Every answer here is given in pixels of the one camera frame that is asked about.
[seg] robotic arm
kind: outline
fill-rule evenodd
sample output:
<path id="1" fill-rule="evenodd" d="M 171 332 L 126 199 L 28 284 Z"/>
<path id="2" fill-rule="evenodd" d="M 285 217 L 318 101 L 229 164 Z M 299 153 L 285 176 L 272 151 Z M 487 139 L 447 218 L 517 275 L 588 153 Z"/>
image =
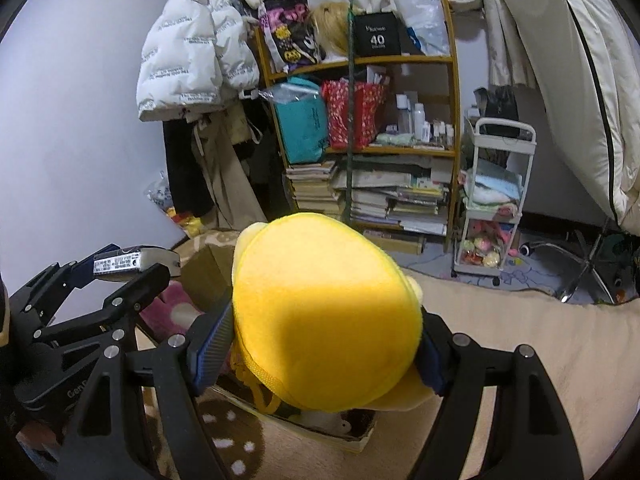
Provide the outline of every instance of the robotic arm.
<path id="1" fill-rule="evenodd" d="M 139 256 L 116 260 L 119 267 L 104 262 L 123 254 Z M 63 441 L 60 480 L 164 478 L 146 435 L 140 386 L 156 389 L 180 477 L 230 478 L 204 431 L 194 398 L 207 386 L 203 367 L 210 371 L 209 383 L 214 383 L 223 363 L 219 355 L 231 345 L 231 291 L 200 316 L 185 336 L 174 335 L 151 350 L 136 347 L 138 313 L 178 273 L 175 262 L 167 251 L 120 251 L 109 246 L 82 262 L 51 266 L 17 291 L 9 304 L 3 299 L 0 314 L 3 319 L 10 315 L 11 333 L 8 338 L 9 325 L 4 323 L 0 339 L 4 342 L 0 349 L 4 442 L 0 444 L 11 440 L 14 444 L 0 447 L 0 460 L 7 464 L 11 459 L 21 468 L 20 478 L 40 478 L 24 455 L 21 459 L 7 455 L 11 449 L 16 451 L 13 437 L 30 419 L 47 424 Z M 119 277 L 123 271 L 132 279 L 106 298 L 101 310 L 47 326 L 73 288 L 96 277 Z M 582 480 L 569 422 L 533 348 L 485 349 L 465 334 L 452 334 L 439 316 L 423 312 L 416 365 L 422 380 L 443 397 L 443 403 L 409 478 L 458 480 L 482 390 L 497 386 L 487 451 L 475 478 Z"/>

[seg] red bag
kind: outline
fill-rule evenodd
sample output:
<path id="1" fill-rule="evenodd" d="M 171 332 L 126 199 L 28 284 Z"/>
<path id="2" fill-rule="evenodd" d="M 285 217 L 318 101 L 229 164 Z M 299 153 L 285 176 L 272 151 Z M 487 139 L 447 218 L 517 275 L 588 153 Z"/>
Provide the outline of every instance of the red bag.
<path id="1" fill-rule="evenodd" d="M 353 115 L 354 148 L 364 148 L 376 138 L 380 122 L 376 120 L 380 105 L 386 100 L 386 86 L 356 82 Z M 322 97 L 326 102 L 329 119 L 329 143 L 332 148 L 347 147 L 347 116 L 349 111 L 349 83 L 325 81 Z"/>

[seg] barcode label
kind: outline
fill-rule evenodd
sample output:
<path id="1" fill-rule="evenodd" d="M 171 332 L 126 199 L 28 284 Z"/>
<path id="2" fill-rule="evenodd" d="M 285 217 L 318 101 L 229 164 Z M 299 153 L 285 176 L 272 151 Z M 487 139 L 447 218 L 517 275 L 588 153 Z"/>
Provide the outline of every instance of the barcode label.
<path id="1" fill-rule="evenodd" d="M 121 256 L 112 256 L 103 260 L 94 261 L 94 274 L 107 274 L 108 272 L 122 272 L 123 270 L 136 270 L 140 268 L 140 254 L 129 253 Z"/>

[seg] pink plush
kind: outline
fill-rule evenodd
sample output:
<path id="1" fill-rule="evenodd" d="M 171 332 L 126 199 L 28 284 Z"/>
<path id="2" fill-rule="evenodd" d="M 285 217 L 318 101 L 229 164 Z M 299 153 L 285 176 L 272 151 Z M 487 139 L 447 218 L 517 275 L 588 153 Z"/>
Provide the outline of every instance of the pink plush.
<path id="1" fill-rule="evenodd" d="M 140 312 L 140 317 L 153 331 L 156 341 L 163 341 L 173 334 L 185 334 L 200 314 L 182 285 L 169 282 L 162 294 Z"/>

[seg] cart handle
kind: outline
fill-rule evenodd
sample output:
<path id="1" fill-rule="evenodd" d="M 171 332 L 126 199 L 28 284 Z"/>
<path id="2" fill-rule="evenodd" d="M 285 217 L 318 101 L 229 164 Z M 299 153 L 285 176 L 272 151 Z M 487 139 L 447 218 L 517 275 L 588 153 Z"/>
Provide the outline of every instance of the cart handle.
<path id="1" fill-rule="evenodd" d="M 484 124 L 497 124 L 498 126 L 511 126 L 512 128 L 526 130 L 531 132 L 532 137 L 530 142 L 536 142 L 536 131 L 530 124 L 512 121 L 510 119 L 499 119 L 497 117 L 480 117 L 476 123 L 476 129 L 474 130 L 475 136 L 480 136 L 480 126 L 483 126 Z"/>

